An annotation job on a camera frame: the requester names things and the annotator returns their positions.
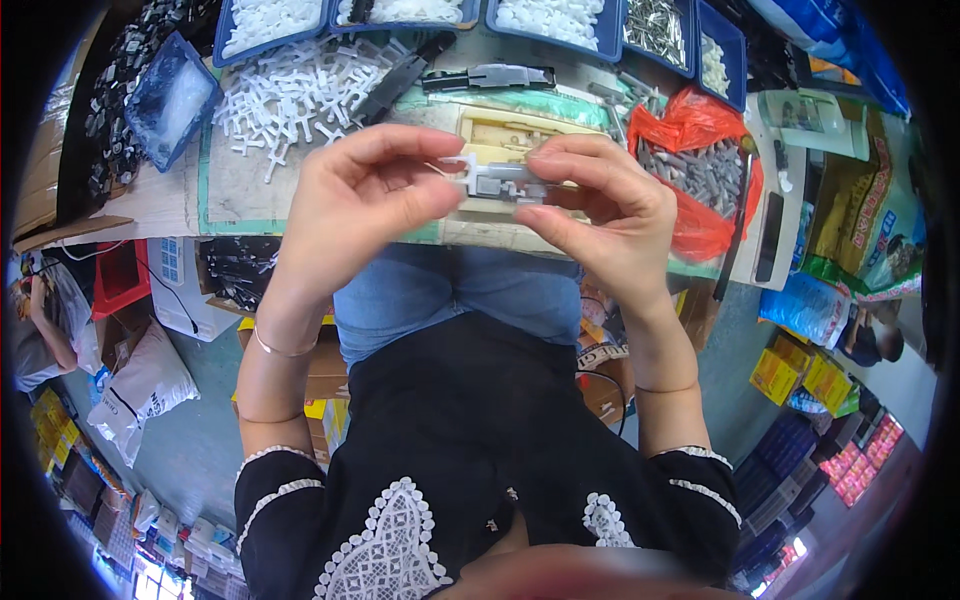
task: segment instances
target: black blouse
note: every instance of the black blouse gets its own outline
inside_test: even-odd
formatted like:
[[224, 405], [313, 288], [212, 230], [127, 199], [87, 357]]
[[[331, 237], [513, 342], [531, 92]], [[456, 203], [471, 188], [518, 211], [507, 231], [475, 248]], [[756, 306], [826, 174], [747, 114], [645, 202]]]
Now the black blouse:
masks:
[[253, 596], [423, 597], [499, 540], [515, 507], [531, 545], [670, 550], [722, 580], [740, 526], [730, 465], [693, 446], [644, 459], [590, 412], [575, 370], [573, 347], [477, 312], [358, 363], [327, 475], [280, 447], [242, 467]]

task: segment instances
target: red plastic bag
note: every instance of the red plastic bag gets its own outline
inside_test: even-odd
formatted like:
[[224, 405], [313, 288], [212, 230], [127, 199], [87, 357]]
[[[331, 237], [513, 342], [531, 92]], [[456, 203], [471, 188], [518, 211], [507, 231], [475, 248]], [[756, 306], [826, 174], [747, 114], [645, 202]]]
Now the red plastic bag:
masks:
[[[630, 117], [627, 137], [630, 154], [636, 156], [641, 137], [676, 154], [703, 148], [728, 137], [739, 141], [747, 133], [742, 114], [691, 85], [670, 98], [662, 119], [657, 119], [642, 105], [637, 105]], [[725, 253], [733, 238], [735, 214], [729, 220], [724, 220], [685, 192], [666, 181], [661, 182], [677, 194], [677, 223], [673, 227], [671, 249], [693, 262], [703, 262]], [[763, 168], [759, 157], [755, 156], [747, 192], [744, 239], [747, 237], [747, 226], [760, 202], [762, 189]]]

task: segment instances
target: blue jeans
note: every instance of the blue jeans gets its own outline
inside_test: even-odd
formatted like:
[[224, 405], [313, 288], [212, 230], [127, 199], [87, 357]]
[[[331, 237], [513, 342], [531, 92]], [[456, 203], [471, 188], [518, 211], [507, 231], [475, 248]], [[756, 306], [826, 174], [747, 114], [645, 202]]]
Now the blue jeans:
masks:
[[347, 371], [409, 333], [478, 310], [551, 344], [580, 334], [580, 266], [473, 246], [391, 244], [333, 295]]

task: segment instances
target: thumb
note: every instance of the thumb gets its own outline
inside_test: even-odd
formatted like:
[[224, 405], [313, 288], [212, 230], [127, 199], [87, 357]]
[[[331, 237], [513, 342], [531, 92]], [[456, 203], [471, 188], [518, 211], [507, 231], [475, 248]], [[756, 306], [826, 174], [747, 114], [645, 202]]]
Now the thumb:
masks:
[[573, 219], [556, 206], [520, 206], [514, 213], [514, 220], [581, 262], [583, 255], [595, 244], [592, 226]]
[[463, 199], [461, 190], [443, 178], [429, 178], [387, 194], [373, 210], [377, 225], [390, 239], [441, 219]]

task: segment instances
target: window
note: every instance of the window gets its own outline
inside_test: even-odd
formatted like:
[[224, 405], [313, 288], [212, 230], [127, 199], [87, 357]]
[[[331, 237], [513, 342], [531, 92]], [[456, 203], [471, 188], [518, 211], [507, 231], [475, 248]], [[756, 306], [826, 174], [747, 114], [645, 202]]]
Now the window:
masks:
[[133, 580], [134, 600], [193, 600], [190, 580], [181, 581], [171, 577], [166, 569], [149, 560], [143, 560], [143, 572], [137, 573]]

